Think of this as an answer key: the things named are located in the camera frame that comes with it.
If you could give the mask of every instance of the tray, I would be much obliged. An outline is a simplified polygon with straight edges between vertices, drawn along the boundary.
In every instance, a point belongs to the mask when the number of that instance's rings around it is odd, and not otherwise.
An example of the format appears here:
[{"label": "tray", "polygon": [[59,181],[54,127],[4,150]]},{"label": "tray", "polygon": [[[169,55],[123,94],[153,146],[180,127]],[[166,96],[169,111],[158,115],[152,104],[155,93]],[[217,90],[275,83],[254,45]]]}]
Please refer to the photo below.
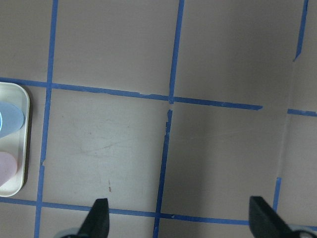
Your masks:
[{"label": "tray", "polygon": [[0,138],[0,151],[13,155],[18,163],[15,176],[0,186],[0,196],[10,197],[21,189],[24,182],[30,98],[27,92],[19,85],[0,82],[0,101],[15,104],[24,114],[24,124],[21,129]]}]

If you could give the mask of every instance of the blue cup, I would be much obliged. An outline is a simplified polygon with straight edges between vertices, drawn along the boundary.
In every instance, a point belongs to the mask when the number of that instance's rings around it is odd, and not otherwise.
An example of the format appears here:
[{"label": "blue cup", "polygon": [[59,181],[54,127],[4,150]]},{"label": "blue cup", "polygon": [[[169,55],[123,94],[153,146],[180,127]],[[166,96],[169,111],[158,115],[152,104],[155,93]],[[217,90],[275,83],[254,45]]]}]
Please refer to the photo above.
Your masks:
[{"label": "blue cup", "polygon": [[19,130],[24,123],[24,115],[16,105],[0,102],[0,138]]}]

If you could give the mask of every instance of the pink cup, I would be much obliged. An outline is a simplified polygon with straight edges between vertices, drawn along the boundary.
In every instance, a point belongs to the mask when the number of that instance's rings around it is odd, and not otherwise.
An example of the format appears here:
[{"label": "pink cup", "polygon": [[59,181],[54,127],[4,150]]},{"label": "pink cup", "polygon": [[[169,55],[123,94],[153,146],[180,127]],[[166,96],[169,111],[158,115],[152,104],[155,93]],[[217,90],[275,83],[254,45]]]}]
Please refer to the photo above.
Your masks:
[{"label": "pink cup", "polygon": [[0,152],[0,186],[12,178],[17,171],[16,159],[7,152]]}]

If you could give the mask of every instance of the white tray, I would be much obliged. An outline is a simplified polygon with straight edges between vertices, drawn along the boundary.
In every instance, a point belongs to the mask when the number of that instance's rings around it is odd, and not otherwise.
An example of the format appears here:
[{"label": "white tray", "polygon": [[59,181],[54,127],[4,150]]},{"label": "white tray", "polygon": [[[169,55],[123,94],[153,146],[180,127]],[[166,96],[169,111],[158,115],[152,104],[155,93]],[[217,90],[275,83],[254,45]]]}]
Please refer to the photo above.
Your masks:
[{"label": "white tray", "polygon": [[21,129],[0,138],[0,151],[13,155],[18,163],[15,176],[0,186],[0,196],[10,197],[16,194],[23,186],[30,98],[27,92],[19,85],[0,82],[0,101],[15,104],[24,114],[24,124]]}]

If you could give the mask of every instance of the cup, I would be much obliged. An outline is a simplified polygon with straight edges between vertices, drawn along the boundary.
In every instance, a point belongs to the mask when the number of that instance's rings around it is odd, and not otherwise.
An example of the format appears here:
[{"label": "cup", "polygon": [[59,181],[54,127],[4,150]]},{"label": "cup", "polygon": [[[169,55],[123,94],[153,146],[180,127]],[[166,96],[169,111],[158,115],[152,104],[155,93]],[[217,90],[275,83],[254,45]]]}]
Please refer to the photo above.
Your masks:
[{"label": "cup", "polygon": [[19,130],[24,123],[24,115],[16,105],[0,102],[0,138]]},{"label": "cup", "polygon": [[0,186],[12,178],[17,171],[16,159],[7,152],[0,152]]}]

